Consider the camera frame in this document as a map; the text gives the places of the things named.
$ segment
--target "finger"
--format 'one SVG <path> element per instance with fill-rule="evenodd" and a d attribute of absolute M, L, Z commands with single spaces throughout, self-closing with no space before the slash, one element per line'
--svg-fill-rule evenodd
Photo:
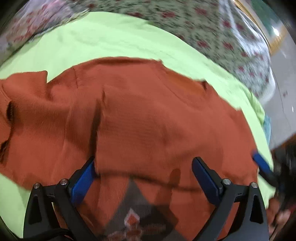
<path fill-rule="evenodd" d="M 277 225 L 277 227 L 275 228 L 274 232 L 273 233 L 269 233 L 269 234 L 272 234 L 272 236 L 269 238 L 269 241 L 274 240 L 274 238 L 276 237 L 276 235 L 278 234 L 278 232 L 280 232 L 280 230 L 283 228 L 284 225 L 285 224 Z"/>
<path fill-rule="evenodd" d="M 277 198 L 271 198 L 269 200 L 269 205 L 268 205 L 268 209 L 272 212 L 272 213 L 278 213 L 279 209 L 280 209 L 280 201 Z"/>
<path fill-rule="evenodd" d="M 267 222 L 272 224 L 274 221 L 275 215 L 278 213 L 280 208 L 280 202 L 276 198 L 271 198 L 269 200 L 268 209 L 266 210 Z"/>
<path fill-rule="evenodd" d="M 271 235 L 273 232 L 274 232 L 274 229 L 275 229 L 275 227 L 273 227 L 273 226 L 268 226 L 268 233 L 269 233 L 269 235 Z"/>
<path fill-rule="evenodd" d="M 280 226 L 284 226 L 288 221 L 290 215 L 291 215 L 290 210 L 285 210 L 283 212 L 280 212 L 276 217 L 276 223 Z"/>

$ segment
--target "green bedsheet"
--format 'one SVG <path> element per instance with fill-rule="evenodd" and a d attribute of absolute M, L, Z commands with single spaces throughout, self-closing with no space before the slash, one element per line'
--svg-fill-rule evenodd
<path fill-rule="evenodd" d="M 206 80 L 234 108 L 242 109 L 258 150 L 272 166 L 262 129 L 264 111 L 249 90 L 201 53 L 147 21 L 106 12 L 91 12 L 23 46 L 0 68 L 0 78 L 16 72 L 47 70 L 50 81 L 67 68 L 94 58 L 128 56 L 161 59 L 165 66 L 193 79 Z M 259 177 L 265 204 L 273 189 Z M 22 237 L 30 191 L 0 175 L 0 215 Z"/>

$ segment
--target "rust-colored knit fabric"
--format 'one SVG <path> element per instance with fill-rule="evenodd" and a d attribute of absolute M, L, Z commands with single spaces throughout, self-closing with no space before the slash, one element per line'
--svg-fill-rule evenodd
<path fill-rule="evenodd" d="M 95 155 L 100 178 L 78 209 L 106 240 L 120 241 L 139 226 L 141 235 L 154 229 L 161 240 L 172 230 L 193 239 L 213 210 L 192 173 L 195 156 L 237 184 L 257 180 L 243 113 L 208 83 L 130 58 L 85 62 L 48 84 L 46 74 L 1 81 L 0 172 L 31 189 L 69 178 Z M 144 219 L 150 206 L 166 224 Z"/>

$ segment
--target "blue gripper pad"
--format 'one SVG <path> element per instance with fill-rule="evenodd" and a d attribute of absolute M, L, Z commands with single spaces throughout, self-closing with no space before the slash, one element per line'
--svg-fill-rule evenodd
<path fill-rule="evenodd" d="M 192 161 L 192 171 L 204 191 L 209 203 L 217 206 L 220 203 L 219 190 L 212 180 L 209 173 L 202 166 L 198 158 L 194 158 Z"/>
<path fill-rule="evenodd" d="M 263 159 L 263 157 L 257 152 L 252 156 L 254 162 L 256 162 L 256 164 L 259 167 L 259 170 L 266 173 L 266 174 L 270 174 L 272 171 L 269 168 L 269 165 L 266 163 L 266 161 Z"/>
<path fill-rule="evenodd" d="M 92 160 L 72 187 L 70 196 L 73 204 L 80 204 L 82 202 L 95 178 L 96 172 L 94 168 L 94 160 Z"/>
<path fill-rule="evenodd" d="M 259 175 L 262 176 L 271 186 L 278 188 L 278 177 L 270 170 L 269 165 L 263 157 L 257 152 L 253 154 L 252 158 L 259 167 Z"/>

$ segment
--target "floral blanket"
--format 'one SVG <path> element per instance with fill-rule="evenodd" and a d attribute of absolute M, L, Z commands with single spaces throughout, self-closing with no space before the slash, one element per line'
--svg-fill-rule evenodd
<path fill-rule="evenodd" d="M 150 21 L 219 64 L 258 98 L 269 85 L 268 46 L 233 0 L 30 0 L 0 36 L 0 64 L 31 37 L 88 10 Z"/>

